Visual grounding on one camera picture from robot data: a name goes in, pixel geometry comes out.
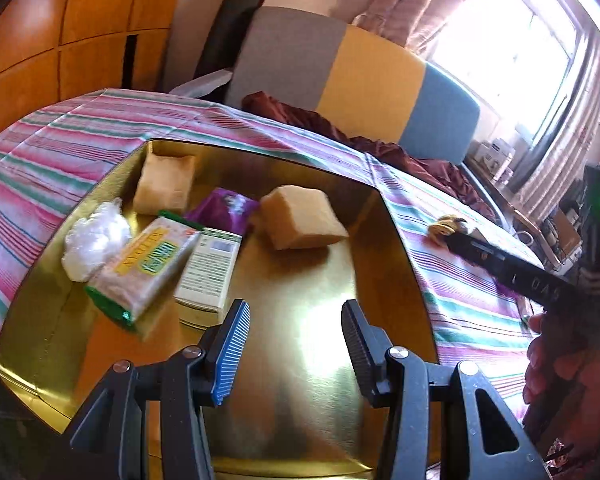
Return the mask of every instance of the human hand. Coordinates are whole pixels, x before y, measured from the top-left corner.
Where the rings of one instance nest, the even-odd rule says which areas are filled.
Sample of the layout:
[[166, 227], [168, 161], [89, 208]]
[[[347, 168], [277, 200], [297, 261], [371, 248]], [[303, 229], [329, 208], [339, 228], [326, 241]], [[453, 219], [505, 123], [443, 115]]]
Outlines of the human hand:
[[[541, 333], [543, 318], [544, 314], [532, 316], [528, 321], [531, 330]], [[564, 355], [558, 357], [551, 368], [546, 366], [548, 357], [544, 343], [540, 335], [531, 342], [526, 352], [530, 364], [526, 368], [523, 399], [526, 404], [531, 404], [548, 388], [552, 368], [565, 380], [576, 378], [585, 388], [584, 396], [565, 425], [560, 440], [565, 446], [573, 444], [570, 456], [593, 452], [600, 445], [600, 352], [582, 351]]]

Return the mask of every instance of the dark red blanket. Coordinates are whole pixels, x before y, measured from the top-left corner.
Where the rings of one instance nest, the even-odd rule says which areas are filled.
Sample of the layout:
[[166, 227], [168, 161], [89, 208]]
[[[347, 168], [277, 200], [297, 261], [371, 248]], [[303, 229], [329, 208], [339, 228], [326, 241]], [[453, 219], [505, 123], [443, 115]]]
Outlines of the dark red blanket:
[[260, 117], [321, 134], [359, 152], [370, 153], [381, 162], [409, 173], [457, 198], [485, 218], [495, 222], [495, 215], [491, 208], [480, 198], [460, 169], [451, 162], [434, 158], [413, 158], [404, 151], [403, 147], [393, 142], [369, 140], [366, 137], [349, 139], [320, 114], [286, 105], [264, 92], [247, 95], [242, 100], [242, 109]]

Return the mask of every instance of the white plastic bag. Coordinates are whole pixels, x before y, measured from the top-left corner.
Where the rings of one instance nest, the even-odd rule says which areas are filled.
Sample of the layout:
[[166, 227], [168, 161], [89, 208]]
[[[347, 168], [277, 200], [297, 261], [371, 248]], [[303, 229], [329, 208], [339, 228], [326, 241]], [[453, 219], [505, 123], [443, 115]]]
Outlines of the white plastic bag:
[[122, 200], [103, 202], [89, 218], [80, 218], [64, 238], [62, 266], [72, 282], [86, 282], [131, 240], [122, 216]]

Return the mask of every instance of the pink curtain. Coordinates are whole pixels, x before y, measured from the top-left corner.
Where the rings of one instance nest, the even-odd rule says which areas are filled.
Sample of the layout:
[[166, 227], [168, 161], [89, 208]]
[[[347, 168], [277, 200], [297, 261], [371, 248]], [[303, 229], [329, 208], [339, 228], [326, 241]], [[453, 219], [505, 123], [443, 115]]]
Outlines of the pink curtain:
[[422, 54], [464, 1], [373, 0], [353, 24]]

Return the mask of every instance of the purple package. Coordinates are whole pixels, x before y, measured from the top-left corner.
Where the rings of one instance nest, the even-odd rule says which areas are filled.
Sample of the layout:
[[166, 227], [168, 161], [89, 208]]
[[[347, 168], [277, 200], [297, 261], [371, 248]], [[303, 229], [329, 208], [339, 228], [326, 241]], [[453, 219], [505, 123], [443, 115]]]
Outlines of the purple package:
[[259, 205], [257, 200], [216, 187], [197, 208], [189, 211], [185, 218], [204, 227], [244, 236], [249, 216]]

